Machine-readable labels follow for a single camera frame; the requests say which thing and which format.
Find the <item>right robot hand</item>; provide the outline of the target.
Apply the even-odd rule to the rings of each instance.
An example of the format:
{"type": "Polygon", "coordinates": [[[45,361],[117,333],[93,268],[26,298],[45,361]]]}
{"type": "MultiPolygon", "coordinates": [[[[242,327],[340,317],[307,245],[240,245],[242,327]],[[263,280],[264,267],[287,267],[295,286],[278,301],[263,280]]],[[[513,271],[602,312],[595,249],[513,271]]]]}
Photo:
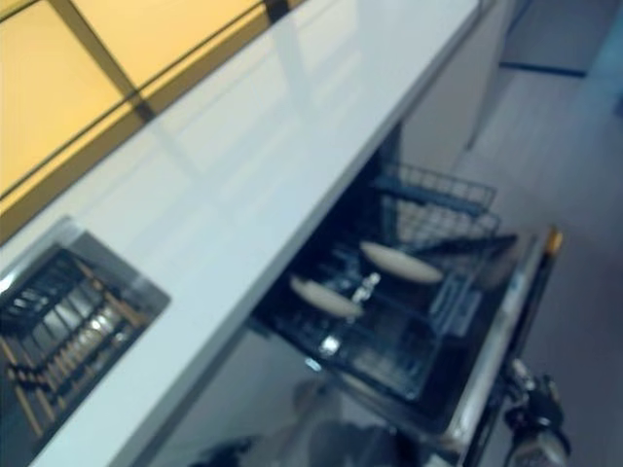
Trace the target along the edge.
{"type": "Polygon", "coordinates": [[[521,359],[513,359],[504,382],[511,401],[504,421],[514,433],[562,430],[565,415],[561,397],[549,375],[536,376],[521,359]]]}

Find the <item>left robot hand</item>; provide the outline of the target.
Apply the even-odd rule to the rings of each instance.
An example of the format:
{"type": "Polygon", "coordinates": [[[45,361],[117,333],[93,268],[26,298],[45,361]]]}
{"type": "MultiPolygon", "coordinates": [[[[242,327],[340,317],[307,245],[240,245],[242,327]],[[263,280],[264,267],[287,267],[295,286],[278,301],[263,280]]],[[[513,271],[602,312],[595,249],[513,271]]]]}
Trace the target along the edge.
{"type": "Polygon", "coordinates": [[[190,464],[191,467],[239,467],[241,459],[256,442],[256,438],[242,437],[223,442],[208,449],[200,458],[190,464]]]}

